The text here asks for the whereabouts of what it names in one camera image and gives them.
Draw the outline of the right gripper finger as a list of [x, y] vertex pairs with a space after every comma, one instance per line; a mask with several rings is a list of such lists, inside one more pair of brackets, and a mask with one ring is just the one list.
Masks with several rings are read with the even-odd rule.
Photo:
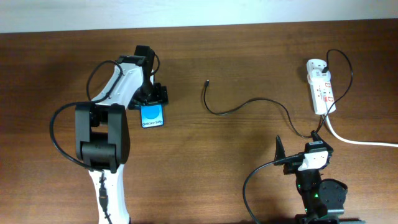
[[276, 149], [275, 149], [275, 156], [274, 156], [274, 165], [275, 166], [281, 166], [284, 163], [282, 162], [283, 159], [285, 159], [285, 149], [284, 146], [282, 144], [281, 138], [279, 135], [276, 136], [275, 138], [275, 145], [276, 145]]
[[315, 130], [311, 132], [311, 138], [313, 142], [323, 141], [323, 139], [318, 135], [318, 133]]

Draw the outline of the blue-screen Galaxy smartphone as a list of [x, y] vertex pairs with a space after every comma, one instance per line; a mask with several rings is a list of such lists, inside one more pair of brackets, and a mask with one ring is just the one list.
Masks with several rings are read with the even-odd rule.
[[164, 125], [162, 105], [141, 106], [141, 126], [143, 128], [154, 128]]

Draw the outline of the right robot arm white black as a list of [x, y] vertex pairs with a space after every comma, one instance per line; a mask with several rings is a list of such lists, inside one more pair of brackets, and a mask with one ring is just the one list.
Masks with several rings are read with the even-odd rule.
[[304, 151], [287, 157], [279, 136], [276, 137], [275, 165], [283, 166], [285, 175], [296, 177], [305, 213], [295, 216], [297, 223], [339, 223], [344, 214], [348, 187], [335, 179], [322, 179], [320, 171], [327, 167], [334, 152], [316, 132]]

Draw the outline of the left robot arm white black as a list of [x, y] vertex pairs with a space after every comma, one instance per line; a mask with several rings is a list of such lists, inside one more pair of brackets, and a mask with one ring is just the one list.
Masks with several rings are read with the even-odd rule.
[[123, 171], [130, 152], [127, 110], [139, 110], [141, 126], [164, 125], [167, 88], [155, 82], [155, 52], [138, 45], [133, 55], [113, 60], [114, 72], [87, 105], [75, 108], [76, 156], [89, 166], [100, 223], [130, 223]]

